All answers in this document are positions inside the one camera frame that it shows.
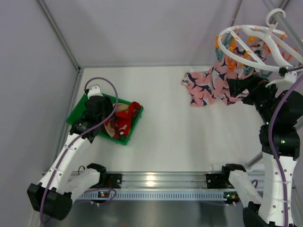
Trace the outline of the beige purple striped sock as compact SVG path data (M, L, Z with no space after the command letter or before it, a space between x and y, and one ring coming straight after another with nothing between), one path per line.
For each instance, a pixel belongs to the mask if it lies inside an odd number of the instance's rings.
M104 123L107 134L116 140L126 138L131 129L131 117L128 115L129 105L118 103L115 115Z

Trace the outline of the red sock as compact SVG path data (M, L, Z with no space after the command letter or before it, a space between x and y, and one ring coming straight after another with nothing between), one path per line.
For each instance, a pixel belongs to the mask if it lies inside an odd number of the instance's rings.
M132 118L130 117L128 111L116 112L114 118L114 129L116 133L119 133L120 136L127 137L131 130Z
M128 113L130 115L130 117L136 118L139 114L139 111L141 110L142 106L138 103L138 102L132 102L129 106L128 106Z

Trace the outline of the white round clip hanger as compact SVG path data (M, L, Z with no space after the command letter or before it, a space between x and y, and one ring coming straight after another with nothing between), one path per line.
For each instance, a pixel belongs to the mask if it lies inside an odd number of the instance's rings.
M244 66L270 72L278 72L281 68L301 71L299 66L291 64L291 60L302 65L303 56L286 43L289 36L277 30L280 23L270 22L275 14L281 15L283 19L286 17L284 10L275 8L267 14L265 26L230 26L216 37L216 48L226 55L231 71Z

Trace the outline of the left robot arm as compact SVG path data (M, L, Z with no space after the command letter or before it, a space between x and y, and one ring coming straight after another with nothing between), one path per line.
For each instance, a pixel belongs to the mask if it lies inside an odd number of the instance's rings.
M79 158L113 114L113 104L107 96L91 96L85 102L81 118L72 124L65 145L53 165L37 184L32 183L27 189L33 209L41 216L63 220L80 195L92 186L105 184L106 168L95 163L89 164L73 180L70 180L70 176Z

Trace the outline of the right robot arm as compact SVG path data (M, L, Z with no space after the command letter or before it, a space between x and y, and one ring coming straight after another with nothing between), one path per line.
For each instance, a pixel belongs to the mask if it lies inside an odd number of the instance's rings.
M246 79L229 79L232 97L247 90L244 104L255 106L264 124L259 131L264 160L264 189L259 194L240 164L222 167L224 179L236 190L243 205L247 227L292 227L291 210L293 173L300 155L300 137L295 125L303 114L303 96L292 86L277 95L278 81L268 81L254 74Z

